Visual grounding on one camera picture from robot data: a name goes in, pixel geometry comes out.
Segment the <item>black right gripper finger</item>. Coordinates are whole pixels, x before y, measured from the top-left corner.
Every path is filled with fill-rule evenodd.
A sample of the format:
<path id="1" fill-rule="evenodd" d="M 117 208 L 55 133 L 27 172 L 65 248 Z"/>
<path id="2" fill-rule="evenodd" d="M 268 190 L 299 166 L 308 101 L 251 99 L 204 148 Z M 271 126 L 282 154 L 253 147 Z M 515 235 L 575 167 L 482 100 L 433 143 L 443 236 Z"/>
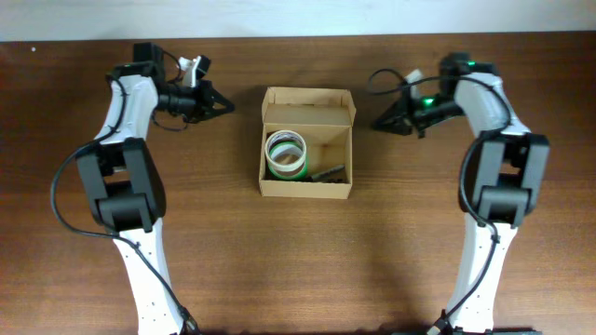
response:
<path id="1" fill-rule="evenodd" d="M 372 123 L 374 130 L 409 136 L 413 134 L 413 127 L 404 119 L 375 120 Z"/>
<path id="2" fill-rule="evenodd" d="M 396 122 L 398 119 L 405 116 L 409 109 L 410 97 L 402 95 L 376 119 L 376 122 Z"/>

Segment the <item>black Sharpie marker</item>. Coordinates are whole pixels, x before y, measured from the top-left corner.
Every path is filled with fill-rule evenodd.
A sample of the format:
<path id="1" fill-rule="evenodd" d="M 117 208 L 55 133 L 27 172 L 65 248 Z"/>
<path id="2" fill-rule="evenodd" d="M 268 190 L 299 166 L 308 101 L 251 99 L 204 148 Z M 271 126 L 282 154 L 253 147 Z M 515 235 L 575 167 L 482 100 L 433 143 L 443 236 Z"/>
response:
<path id="1" fill-rule="evenodd" d="M 328 178 L 334 173 L 341 172 L 345 169 L 344 165 L 338 165 L 335 167 L 331 167 L 327 170 L 320 171 L 318 173 L 312 174 L 306 178 L 307 181 L 318 182 L 323 181 L 324 179 Z"/>

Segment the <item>brown cardboard box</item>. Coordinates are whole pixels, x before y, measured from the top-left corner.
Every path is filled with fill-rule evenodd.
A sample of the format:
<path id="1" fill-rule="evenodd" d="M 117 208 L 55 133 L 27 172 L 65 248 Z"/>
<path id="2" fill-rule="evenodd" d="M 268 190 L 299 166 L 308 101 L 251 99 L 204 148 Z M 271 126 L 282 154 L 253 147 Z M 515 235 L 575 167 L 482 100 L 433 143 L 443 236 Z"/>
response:
<path id="1" fill-rule="evenodd" d="M 347 199 L 353 184 L 352 127 L 356 107 L 346 89 L 270 87 L 262 104 L 263 139 L 292 130 L 305 139 L 306 171 L 317 173 L 340 164 L 341 183 L 277 180 L 261 146 L 259 185 L 263 196 Z"/>

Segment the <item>green tape roll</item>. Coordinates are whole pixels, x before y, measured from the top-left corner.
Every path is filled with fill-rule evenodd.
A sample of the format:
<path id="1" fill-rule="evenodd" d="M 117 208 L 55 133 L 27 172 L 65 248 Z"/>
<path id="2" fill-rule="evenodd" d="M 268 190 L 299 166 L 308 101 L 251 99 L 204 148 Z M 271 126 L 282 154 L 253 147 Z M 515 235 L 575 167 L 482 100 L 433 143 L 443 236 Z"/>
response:
<path id="1" fill-rule="evenodd" d="M 307 171 L 307 155 L 295 142 L 284 141 L 276 144 L 266 156 L 269 171 L 274 177 L 284 181 L 303 178 Z"/>

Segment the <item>white tape roll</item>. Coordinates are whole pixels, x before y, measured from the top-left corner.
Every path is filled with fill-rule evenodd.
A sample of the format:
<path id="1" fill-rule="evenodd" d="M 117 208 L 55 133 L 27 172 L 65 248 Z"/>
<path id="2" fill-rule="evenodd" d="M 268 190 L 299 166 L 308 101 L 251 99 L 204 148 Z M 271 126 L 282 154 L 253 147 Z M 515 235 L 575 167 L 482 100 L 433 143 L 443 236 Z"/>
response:
<path id="1" fill-rule="evenodd" d="M 301 169 L 306 161 L 305 139 L 295 131 L 279 130 L 265 143 L 265 158 L 275 171 L 291 172 Z"/>

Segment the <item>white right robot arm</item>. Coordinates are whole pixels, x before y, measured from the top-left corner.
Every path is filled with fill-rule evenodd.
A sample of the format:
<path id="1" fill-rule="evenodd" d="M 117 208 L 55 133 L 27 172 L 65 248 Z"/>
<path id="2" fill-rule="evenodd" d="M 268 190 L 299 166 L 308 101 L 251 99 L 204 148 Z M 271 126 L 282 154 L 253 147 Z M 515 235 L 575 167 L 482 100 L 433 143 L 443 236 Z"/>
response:
<path id="1" fill-rule="evenodd" d="M 475 140 L 463 158 L 458 201 L 465 240 L 454 293 L 428 334 L 494 334 L 494 301 L 508 249 L 535 209 L 549 158 L 546 136 L 513 111 L 494 66 L 465 61 L 435 76 L 439 91 L 423 96 L 418 72 L 400 75 L 400 98 L 374 128 L 425 135 L 427 128 L 464 116 Z"/>

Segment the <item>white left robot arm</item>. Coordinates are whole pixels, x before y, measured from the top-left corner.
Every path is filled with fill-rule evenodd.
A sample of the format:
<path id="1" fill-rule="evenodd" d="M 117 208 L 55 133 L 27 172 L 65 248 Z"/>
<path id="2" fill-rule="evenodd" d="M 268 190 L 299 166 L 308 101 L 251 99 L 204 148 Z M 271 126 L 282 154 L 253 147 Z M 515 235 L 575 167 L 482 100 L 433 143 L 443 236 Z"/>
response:
<path id="1" fill-rule="evenodd" d="M 118 249 L 129 279 L 141 334 L 197 334 L 199 327 L 175 296 L 163 247 L 167 200 L 146 144 L 157 111 L 199 123 L 234 111 L 206 79 L 210 59 L 180 58 L 181 78 L 167 81 L 162 61 L 136 60 L 114 68 L 100 133 L 75 155 L 93 219 Z"/>

